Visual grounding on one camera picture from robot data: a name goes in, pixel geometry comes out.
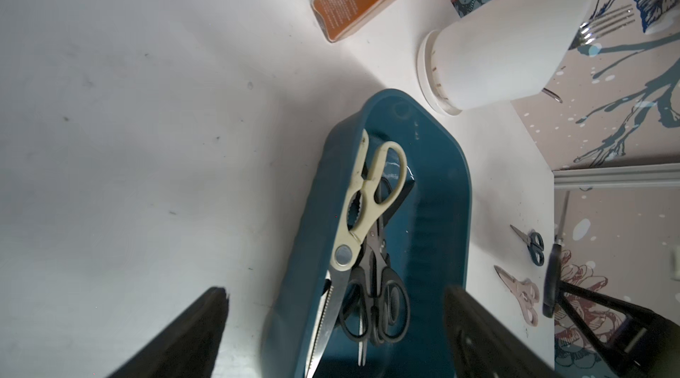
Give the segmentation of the black scissors with steel blades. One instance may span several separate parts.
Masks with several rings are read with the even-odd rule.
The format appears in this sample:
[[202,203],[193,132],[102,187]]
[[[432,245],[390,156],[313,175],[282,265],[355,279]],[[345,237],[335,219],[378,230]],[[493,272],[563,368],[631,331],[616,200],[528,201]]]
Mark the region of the black scissors with steel blades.
[[570,203],[570,190],[567,190],[562,204],[561,216],[554,236],[554,245],[550,253],[550,258],[548,261],[545,275],[542,312],[543,315],[549,319],[552,319],[552,317],[554,317],[554,308],[556,305],[558,289],[561,281],[561,253],[564,240],[563,229],[567,217],[569,203]]

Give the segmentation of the cream handled scissors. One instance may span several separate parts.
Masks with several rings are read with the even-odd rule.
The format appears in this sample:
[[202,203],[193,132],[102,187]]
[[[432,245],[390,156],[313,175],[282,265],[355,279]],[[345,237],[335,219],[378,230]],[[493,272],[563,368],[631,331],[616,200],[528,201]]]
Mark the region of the cream handled scissors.
[[336,321],[368,232],[410,180],[403,148],[393,141],[372,138],[367,131],[361,133],[357,149],[346,157],[352,167],[341,187],[341,210],[334,214],[333,227],[326,234],[332,245],[322,260],[323,287],[314,304],[315,321],[306,344],[306,377],[317,376],[332,334],[341,328]]

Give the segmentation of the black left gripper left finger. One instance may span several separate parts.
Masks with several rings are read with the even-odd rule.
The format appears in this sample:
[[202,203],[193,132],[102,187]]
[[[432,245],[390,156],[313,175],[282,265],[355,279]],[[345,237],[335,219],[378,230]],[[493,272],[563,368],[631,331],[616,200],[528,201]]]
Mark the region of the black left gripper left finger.
[[230,310],[226,289],[212,287],[112,377],[210,377]]

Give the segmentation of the small black scissors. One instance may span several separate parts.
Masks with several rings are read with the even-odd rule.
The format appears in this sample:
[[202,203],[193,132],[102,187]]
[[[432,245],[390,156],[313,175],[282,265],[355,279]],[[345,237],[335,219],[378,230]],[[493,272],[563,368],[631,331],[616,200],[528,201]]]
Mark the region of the small black scissors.
[[358,365],[367,363],[368,346],[401,342],[411,320],[411,305],[403,280],[391,267],[384,221],[371,227],[359,261]]

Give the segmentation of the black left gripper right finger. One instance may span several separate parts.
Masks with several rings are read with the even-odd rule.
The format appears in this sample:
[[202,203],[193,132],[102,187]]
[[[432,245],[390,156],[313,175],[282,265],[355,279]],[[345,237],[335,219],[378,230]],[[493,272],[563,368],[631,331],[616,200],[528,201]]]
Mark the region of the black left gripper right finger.
[[458,377],[558,375],[460,286],[444,290],[444,331]]

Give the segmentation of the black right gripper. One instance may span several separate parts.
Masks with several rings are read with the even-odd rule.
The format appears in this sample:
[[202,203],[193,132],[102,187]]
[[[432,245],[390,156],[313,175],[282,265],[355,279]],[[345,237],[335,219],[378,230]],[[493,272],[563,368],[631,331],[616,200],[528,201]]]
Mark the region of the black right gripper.
[[560,281],[561,308],[618,377],[679,377],[679,326],[650,309]]

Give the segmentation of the blue handled scissors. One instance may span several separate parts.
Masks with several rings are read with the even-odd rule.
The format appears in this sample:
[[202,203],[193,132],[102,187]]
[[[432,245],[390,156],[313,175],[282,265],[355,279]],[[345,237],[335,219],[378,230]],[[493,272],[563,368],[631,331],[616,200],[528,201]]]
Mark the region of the blue handled scissors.
[[531,256],[531,261],[533,264],[536,266],[543,266],[545,264],[545,245],[541,234],[535,230],[525,233],[514,225],[511,225],[510,227],[527,246],[527,250]]

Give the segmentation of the pink handled scissors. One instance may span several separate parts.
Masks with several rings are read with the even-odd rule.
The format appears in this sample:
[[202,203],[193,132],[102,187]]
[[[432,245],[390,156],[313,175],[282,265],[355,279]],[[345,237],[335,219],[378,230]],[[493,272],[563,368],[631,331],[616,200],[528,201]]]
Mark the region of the pink handled scissors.
[[529,279],[517,280],[500,266],[494,266],[494,270],[520,305],[524,321],[532,327],[538,326],[538,314],[534,308],[540,302],[538,286]]

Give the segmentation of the teal storage box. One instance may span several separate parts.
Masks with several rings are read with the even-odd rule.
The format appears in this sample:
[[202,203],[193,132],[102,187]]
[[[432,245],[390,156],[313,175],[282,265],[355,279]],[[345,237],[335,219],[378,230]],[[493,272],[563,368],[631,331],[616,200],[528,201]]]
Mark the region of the teal storage box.
[[469,254],[471,182],[458,142],[408,94],[386,89],[330,131],[323,146],[260,357],[265,377],[301,377],[340,213],[361,135],[372,148],[399,143],[414,188],[386,225],[387,251],[405,282],[411,323],[397,344],[358,346],[336,329],[320,377],[452,377],[444,331],[444,290],[463,285]]

